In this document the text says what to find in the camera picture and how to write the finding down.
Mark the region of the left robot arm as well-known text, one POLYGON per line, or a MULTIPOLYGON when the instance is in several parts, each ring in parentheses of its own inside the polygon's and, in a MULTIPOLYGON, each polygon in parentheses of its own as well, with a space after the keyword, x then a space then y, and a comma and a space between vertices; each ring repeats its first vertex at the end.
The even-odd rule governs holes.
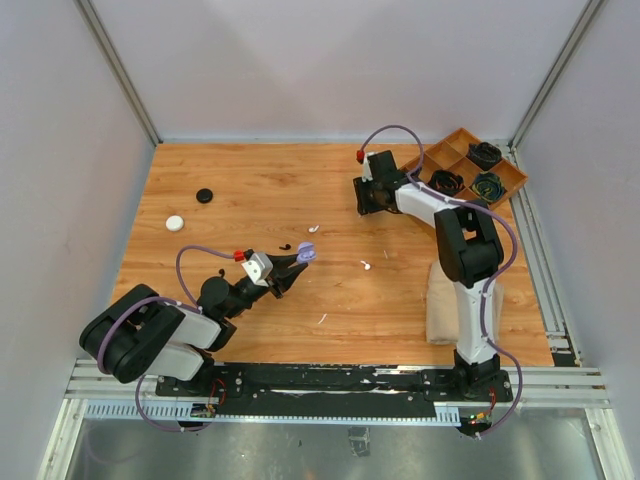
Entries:
POLYGON ((179 380, 192 395, 207 393, 214 371, 205 354, 226 346, 236 331, 231 320, 268 294, 282 297, 316 252, 304 243, 292 255, 246 250, 232 258, 245 276, 234 284, 222 274, 207 279, 193 305, 136 285, 83 329, 79 346, 122 384, 151 374, 179 380))

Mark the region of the purple earbud charging case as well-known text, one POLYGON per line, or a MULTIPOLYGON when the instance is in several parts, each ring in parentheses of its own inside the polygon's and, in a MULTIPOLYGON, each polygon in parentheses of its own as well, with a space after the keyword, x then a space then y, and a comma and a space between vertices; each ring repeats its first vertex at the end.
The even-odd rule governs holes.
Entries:
POLYGON ((302 242, 298 245, 296 262, 308 264, 317 258, 315 245, 312 242, 302 242))

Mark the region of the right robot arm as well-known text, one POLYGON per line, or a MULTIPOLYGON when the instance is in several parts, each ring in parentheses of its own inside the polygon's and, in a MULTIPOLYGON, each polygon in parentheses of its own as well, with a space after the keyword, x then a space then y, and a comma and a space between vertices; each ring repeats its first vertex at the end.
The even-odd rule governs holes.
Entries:
POLYGON ((492 345, 492 277, 504 251, 492 217, 480 204, 447 197, 401 170, 389 150, 372 154, 359 150, 356 159, 362 167, 353 180, 359 214, 406 214, 435 229, 438 261, 453 282, 457 302, 453 387, 463 399, 477 399, 500 372, 499 354, 492 345))

